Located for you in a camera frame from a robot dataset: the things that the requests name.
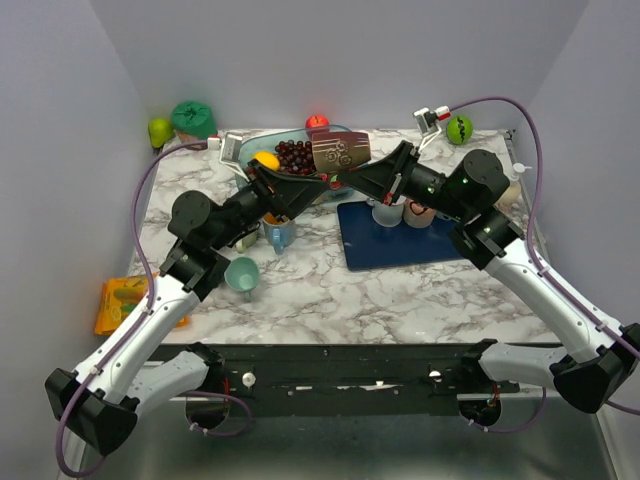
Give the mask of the grey white mug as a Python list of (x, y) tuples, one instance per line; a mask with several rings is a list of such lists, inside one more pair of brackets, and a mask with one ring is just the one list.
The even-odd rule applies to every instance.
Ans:
[(406, 198), (400, 196), (390, 205), (385, 205), (377, 200), (371, 201), (371, 215), (373, 220), (382, 227), (392, 228), (398, 226), (403, 219), (404, 203)]

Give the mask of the butterfly blue mug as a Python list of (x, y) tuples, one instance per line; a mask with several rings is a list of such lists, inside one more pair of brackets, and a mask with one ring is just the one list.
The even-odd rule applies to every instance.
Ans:
[(296, 223), (294, 220), (278, 220), (271, 213), (262, 219), (265, 238), (277, 255), (283, 255), (286, 248), (296, 240)]

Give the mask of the brown striped mug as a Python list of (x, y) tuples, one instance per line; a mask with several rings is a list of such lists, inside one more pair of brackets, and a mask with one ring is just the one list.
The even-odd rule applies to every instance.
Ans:
[(371, 159), (364, 132), (323, 132), (312, 135), (312, 155), (318, 173), (352, 169)]

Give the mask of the pink mug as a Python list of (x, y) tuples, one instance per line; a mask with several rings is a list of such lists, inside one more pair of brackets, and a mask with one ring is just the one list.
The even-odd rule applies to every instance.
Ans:
[(407, 199), (404, 203), (403, 220), (411, 228), (427, 228), (435, 216), (434, 209), (424, 207), (413, 200)]

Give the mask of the sage green mug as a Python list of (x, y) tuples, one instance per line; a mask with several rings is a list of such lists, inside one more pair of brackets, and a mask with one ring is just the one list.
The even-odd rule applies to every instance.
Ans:
[(229, 288), (243, 294), (250, 301), (252, 292), (260, 281), (259, 267), (249, 257), (238, 257), (229, 263), (224, 278)]

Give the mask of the light green mug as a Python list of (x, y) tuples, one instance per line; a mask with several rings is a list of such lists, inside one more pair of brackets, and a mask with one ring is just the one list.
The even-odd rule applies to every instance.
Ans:
[(244, 253), (251, 248), (257, 241), (258, 235), (256, 232), (252, 232), (249, 235), (241, 238), (235, 243), (235, 249), (238, 253)]

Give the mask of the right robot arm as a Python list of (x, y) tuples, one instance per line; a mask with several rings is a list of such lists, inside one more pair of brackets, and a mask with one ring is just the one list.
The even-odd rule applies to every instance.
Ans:
[(404, 197), (455, 220), (450, 238), (458, 253), (507, 286), (561, 343), (555, 349), (479, 346), (460, 367), (462, 384), (474, 392), (494, 381), (536, 385), (582, 412), (597, 412), (638, 364), (638, 325), (623, 326), (586, 301), (496, 208), (509, 180), (495, 154), (475, 149), (449, 175), (418, 158), (416, 147), (403, 141), (386, 158), (343, 170), (337, 179), (380, 203)]

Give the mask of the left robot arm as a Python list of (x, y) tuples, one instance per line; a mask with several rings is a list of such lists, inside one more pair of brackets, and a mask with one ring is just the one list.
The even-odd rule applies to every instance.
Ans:
[(199, 191), (181, 194), (168, 225), (176, 241), (140, 303), (73, 371), (56, 369), (47, 378), (59, 429), (107, 456), (147, 411), (182, 393), (214, 393), (222, 380), (220, 359), (203, 345), (152, 371), (141, 369), (178, 321), (222, 283), (230, 262), (220, 249), (247, 235), (266, 214), (295, 218), (327, 188), (320, 178), (280, 174), (253, 162), (248, 183), (221, 205)]

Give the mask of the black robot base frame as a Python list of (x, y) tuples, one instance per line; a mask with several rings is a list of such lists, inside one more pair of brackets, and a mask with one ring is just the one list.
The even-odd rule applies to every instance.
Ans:
[(455, 416), (459, 397), (517, 393), (472, 366), (476, 344), (211, 344), (203, 390), (242, 399), (256, 417)]

